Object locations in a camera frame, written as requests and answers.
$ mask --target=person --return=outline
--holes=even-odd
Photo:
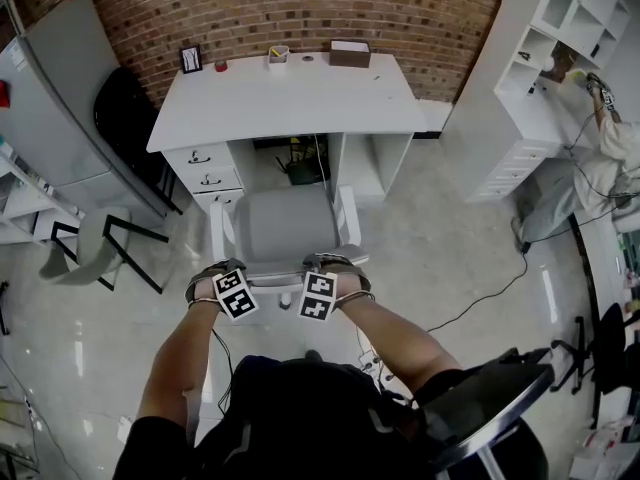
[[[576,161],[579,168],[556,180],[524,220],[515,218],[512,228],[518,248],[551,236],[571,214],[584,208],[591,218],[622,208],[626,213],[637,207],[637,201],[624,194],[638,192],[636,176],[640,166],[640,123],[625,123],[613,110],[605,109],[601,86],[591,88],[594,115],[600,133],[599,147],[585,160]]]
[[[338,274],[338,298],[361,288],[358,275]],[[460,382],[460,365],[432,336],[362,295],[340,311],[364,332],[419,404]],[[406,437],[385,426],[390,413],[403,406],[381,394],[369,375],[323,362],[317,353],[283,362],[245,357],[233,374],[228,411],[193,448],[190,412],[197,415],[198,404],[190,407],[189,399],[202,390],[211,332],[222,311],[207,300],[214,300],[210,279],[197,281],[195,299],[200,302],[188,309],[156,355],[114,479],[244,478],[239,475],[355,467],[379,473],[400,465],[424,470]]]

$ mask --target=refrigerator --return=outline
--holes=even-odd
[[[119,67],[92,0],[65,0],[0,54],[9,108],[0,135],[67,201],[84,212],[131,210],[160,226],[170,211],[100,136],[93,105]]]

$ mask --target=cup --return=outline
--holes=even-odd
[[[287,70],[289,62],[288,46],[272,46],[269,48],[269,56],[267,58],[267,66],[272,73],[284,73]]]

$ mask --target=black shirt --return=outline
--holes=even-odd
[[[416,401],[422,405],[462,378],[459,370],[442,372],[418,391]],[[381,395],[354,367],[293,360],[252,369],[241,363],[232,387],[229,411],[195,449],[176,423],[137,420],[114,478],[315,476],[343,470],[424,476],[426,465],[391,423],[405,414],[408,419],[408,408]]]

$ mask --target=picture frame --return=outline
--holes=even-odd
[[[180,48],[180,64],[182,72],[194,73],[202,71],[202,55],[200,55],[200,45],[187,46]]]

